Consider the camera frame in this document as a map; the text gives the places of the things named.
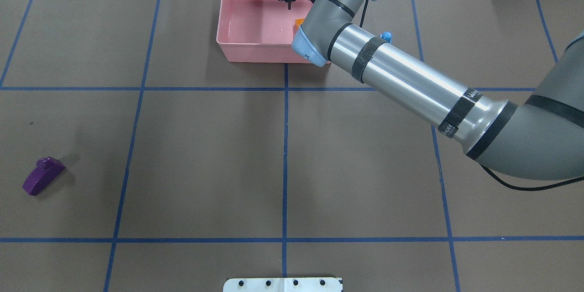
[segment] purple block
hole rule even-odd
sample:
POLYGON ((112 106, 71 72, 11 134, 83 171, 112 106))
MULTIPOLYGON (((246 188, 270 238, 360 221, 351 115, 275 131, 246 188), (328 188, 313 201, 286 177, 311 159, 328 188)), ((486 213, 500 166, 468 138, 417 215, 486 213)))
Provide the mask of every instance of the purple block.
POLYGON ((37 161, 37 167, 26 178, 22 188, 27 194, 36 196, 65 169, 63 163, 52 157, 37 161))

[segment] robotic arm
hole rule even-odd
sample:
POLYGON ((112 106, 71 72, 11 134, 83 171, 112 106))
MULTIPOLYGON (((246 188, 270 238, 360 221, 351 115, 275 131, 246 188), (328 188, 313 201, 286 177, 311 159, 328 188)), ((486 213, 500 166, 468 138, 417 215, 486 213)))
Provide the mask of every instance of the robotic arm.
POLYGON ((488 99, 352 24, 364 0, 311 1, 292 43, 302 57, 317 66, 330 60, 459 141, 485 167, 540 180, 584 175, 584 32, 518 107, 488 99))

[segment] pink bin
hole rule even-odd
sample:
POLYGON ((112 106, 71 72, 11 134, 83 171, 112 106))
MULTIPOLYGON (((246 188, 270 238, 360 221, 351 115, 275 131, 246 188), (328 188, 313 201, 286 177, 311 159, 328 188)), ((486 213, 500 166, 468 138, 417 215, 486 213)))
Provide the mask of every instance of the pink bin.
POLYGON ((313 4, 297 0, 221 0, 217 43, 230 62, 309 63, 292 50, 294 21, 313 4))

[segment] black wire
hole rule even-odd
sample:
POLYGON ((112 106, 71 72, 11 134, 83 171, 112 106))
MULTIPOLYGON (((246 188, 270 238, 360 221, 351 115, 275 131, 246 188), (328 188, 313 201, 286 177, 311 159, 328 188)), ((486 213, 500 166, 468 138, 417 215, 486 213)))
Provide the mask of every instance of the black wire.
POLYGON ((365 21, 365 12, 367 11, 368 3, 369 0, 365 0, 365 5, 363 6, 363 14, 361 14, 361 23, 359 24, 359 27, 363 27, 363 22, 365 21))
POLYGON ((486 173, 488 173, 491 177, 493 177, 497 182, 499 182, 500 184, 502 184, 506 188, 511 188, 511 189, 514 189, 514 190, 520 190, 522 192, 538 192, 540 190, 558 188, 560 186, 566 186, 566 185, 573 184, 573 183, 577 183, 577 182, 581 182, 582 180, 584 180, 584 176, 582 176, 582 177, 579 177, 579 178, 574 178, 574 179, 566 180, 565 182, 557 182, 555 184, 551 184, 551 185, 547 185, 547 186, 541 186, 541 187, 519 187, 519 186, 513 186, 511 184, 508 184, 508 183, 504 182, 503 179, 499 178, 488 167, 485 167, 484 165, 481 165, 481 167, 486 171, 486 173))

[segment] purple toy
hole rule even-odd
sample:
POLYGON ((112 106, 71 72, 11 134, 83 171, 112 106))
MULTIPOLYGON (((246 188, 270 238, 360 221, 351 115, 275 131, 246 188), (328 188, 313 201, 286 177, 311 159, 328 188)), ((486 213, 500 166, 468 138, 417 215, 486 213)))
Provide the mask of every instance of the purple toy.
POLYGON ((52 157, 37 161, 37 167, 29 174, 22 188, 27 194, 36 196, 65 169, 63 163, 52 157))

